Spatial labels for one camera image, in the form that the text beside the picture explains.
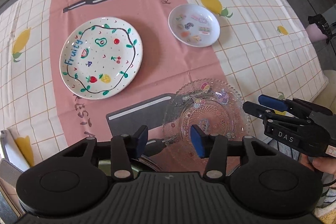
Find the person's right hand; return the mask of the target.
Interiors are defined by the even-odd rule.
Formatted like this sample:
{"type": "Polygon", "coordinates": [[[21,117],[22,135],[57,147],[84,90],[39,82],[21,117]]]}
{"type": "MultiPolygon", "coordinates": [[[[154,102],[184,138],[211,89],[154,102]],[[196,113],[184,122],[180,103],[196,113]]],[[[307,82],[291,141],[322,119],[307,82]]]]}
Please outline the person's right hand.
{"type": "Polygon", "coordinates": [[[334,176],[336,174],[336,158],[333,157],[317,157],[310,162],[306,155],[301,154],[299,162],[311,170],[317,169],[321,172],[333,174],[334,176]]]}

